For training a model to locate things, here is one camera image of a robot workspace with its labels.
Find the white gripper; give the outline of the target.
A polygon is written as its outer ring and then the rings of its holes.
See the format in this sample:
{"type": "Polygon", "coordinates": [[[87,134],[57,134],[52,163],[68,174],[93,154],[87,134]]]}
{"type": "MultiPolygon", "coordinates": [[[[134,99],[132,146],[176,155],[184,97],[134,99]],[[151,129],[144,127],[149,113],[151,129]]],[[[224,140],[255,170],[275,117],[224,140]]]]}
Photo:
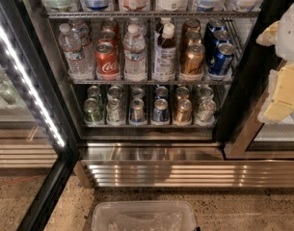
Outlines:
{"type": "MultiPolygon", "coordinates": [[[[256,39],[262,46],[276,46],[276,54],[294,62],[294,2],[280,21],[272,23],[256,39]]],[[[263,116],[274,122],[284,120],[294,111],[294,64],[269,75],[269,103],[263,116]]]]}

